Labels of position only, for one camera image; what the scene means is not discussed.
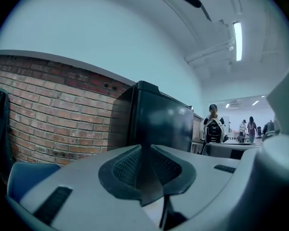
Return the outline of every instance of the blue chair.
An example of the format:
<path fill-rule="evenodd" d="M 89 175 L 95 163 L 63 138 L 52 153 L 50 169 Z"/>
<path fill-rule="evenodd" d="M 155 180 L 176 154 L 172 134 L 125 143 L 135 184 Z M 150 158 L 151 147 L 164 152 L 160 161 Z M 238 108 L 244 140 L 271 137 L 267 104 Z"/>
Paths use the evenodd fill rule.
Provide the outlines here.
<path fill-rule="evenodd" d="M 19 203 L 26 192 L 59 169 L 57 164 L 16 162 L 9 176 L 7 195 Z"/>

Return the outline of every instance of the black and white backpack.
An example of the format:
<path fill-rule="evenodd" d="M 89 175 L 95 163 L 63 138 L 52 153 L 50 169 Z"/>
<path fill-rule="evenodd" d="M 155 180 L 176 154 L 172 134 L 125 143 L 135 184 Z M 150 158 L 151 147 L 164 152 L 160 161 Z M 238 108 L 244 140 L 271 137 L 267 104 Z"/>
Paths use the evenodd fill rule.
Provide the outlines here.
<path fill-rule="evenodd" d="M 224 138 L 224 128 L 219 118 L 212 118 L 204 127 L 205 142 L 222 143 Z"/>

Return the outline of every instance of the fluorescent ceiling light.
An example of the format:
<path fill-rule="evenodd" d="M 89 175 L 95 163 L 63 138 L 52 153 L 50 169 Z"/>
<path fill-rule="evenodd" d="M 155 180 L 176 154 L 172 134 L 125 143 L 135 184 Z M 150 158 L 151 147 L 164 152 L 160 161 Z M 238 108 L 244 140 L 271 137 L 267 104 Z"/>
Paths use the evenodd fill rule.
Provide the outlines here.
<path fill-rule="evenodd" d="M 242 25 L 240 22 L 234 22 L 233 27 L 236 34 L 236 60 L 241 61 L 243 51 Z"/>

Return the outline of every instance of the black mini fridge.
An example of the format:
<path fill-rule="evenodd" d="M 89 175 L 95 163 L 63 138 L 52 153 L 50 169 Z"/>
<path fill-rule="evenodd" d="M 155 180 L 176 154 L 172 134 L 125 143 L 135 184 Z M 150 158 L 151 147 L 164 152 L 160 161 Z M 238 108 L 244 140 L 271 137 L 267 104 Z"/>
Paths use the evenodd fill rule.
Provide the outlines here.
<path fill-rule="evenodd" d="M 164 145 L 191 150 L 194 112 L 192 106 L 139 81 L 113 103 L 108 150 L 129 145 Z"/>

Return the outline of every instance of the person in white shirt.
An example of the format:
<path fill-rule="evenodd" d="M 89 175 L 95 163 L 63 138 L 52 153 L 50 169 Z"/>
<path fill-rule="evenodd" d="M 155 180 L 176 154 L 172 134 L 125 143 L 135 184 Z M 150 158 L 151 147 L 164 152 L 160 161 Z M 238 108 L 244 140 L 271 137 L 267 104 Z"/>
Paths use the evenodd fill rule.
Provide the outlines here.
<path fill-rule="evenodd" d="M 246 130 L 246 120 L 244 119 L 240 125 L 240 136 L 243 136 L 243 133 L 245 134 Z"/>

